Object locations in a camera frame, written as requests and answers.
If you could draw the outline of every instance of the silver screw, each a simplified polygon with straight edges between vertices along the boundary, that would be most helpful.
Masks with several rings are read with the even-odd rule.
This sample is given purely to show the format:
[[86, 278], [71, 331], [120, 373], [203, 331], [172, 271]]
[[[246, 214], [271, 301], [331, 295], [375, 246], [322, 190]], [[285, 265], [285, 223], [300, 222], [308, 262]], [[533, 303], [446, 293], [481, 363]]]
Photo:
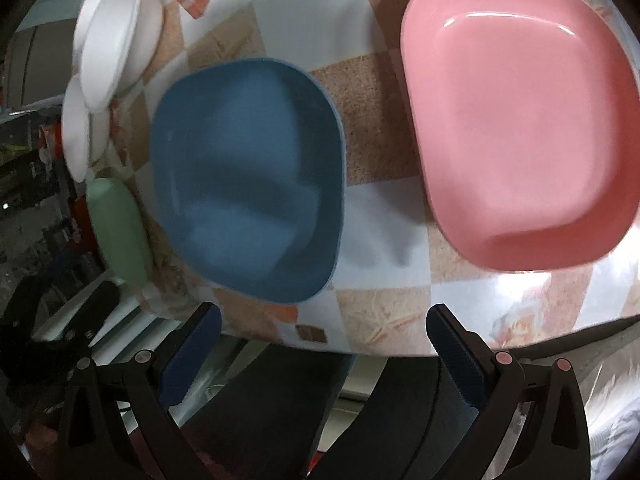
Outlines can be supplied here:
[[566, 359], [558, 359], [556, 364], [558, 365], [558, 368], [560, 368], [563, 372], [568, 372], [569, 370], [571, 370], [571, 363]]
[[495, 360], [501, 365], [510, 365], [513, 363], [513, 357], [511, 357], [511, 354], [508, 352], [498, 352], [495, 355]]
[[151, 352], [149, 350], [141, 350], [136, 354], [136, 362], [140, 364], [148, 363], [151, 359]]
[[88, 357], [83, 357], [80, 360], [78, 360], [78, 362], [76, 363], [76, 366], [78, 367], [78, 370], [84, 370], [85, 368], [88, 368], [90, 364], [91, 364], [91, 359], [89, 359]]

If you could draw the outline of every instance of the pink plastic dish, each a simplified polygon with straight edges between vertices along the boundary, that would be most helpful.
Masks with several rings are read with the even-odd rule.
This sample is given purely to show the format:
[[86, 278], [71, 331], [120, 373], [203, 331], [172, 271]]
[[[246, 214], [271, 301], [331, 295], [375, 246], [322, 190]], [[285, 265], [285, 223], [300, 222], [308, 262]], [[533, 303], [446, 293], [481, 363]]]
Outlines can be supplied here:
[[640, 202], [640, 98], [582, 0], [411, 0], [402, 60], [434, 216], [469, 261], [559, 269]]

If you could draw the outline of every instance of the tablecloth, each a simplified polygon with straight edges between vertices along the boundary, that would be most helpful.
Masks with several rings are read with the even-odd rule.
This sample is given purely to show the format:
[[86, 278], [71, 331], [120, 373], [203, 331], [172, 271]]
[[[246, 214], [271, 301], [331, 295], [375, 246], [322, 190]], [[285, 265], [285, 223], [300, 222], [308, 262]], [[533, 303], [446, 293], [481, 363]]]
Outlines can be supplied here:
[[[161, 0], [164, 27], [142, 79], [112, 103], [113, 145], [93, 170], [132, 191], [154, 254], [143, 310], [185, 319], [217, 303], [226, 333], [307, 349], [429, 355], [424, 318], [446, 303], [496, 348], [553, 338], [640, 313], [640, 222], [594, 264], [552, 272], [479, 269], [447, 243], [430, 213], [399, 51], [409, 0]], [[640, 44], [610, 0], [586, 0], [621, 41], [634, 70]], [[267, 304], [210, 283], [170, 247], [159, 225], [150, 122], [164, 92], [219, 62], [268, 56], [309, 71], [345, 126], [347, 188], [335, 274], [305, 303]]]

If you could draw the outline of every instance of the stack of white bowls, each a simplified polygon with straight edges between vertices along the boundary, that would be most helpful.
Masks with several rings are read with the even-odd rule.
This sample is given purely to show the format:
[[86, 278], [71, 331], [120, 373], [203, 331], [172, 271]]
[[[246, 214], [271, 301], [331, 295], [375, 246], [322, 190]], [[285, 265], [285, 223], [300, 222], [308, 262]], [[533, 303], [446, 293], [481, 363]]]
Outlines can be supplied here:
[[82, 182], [107, 147], [109, 104], [145, 71], [162, 31], [160, 0], [83, 0], [74, 32], [73, 64], [62, 107], [66, 165]]

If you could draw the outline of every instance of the table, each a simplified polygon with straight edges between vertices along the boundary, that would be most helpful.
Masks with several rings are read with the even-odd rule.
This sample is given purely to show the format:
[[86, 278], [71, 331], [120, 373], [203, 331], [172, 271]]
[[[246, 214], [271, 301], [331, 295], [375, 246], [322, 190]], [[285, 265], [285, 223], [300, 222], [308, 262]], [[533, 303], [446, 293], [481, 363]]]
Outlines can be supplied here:
[[[409, 0], [162, 0], [164, 29], [141, 81], [113, 103], [113, 146], [93, 167], [138, 200], [155, 259], [142, 309], [185, 319], [217, 303], [228, 334], [307, 349], [430, 355], [424, 317], [446, 303], [496, 348], [520, 346], [640, 313], [640, 221], [602, 260], [500, 274], [460, 257], [425, 199], [404, 86], [399, 30]], [[640, 44], [610, 0], [586, 0], [636, 70]], [[150, 118], [172, 83], [224, 60], [285, 59], [308, 70], [344, 121], [344, 233], [329, 286], [298, 305], [267, 304], [209, 283], [172, 251], [158, 223]]]

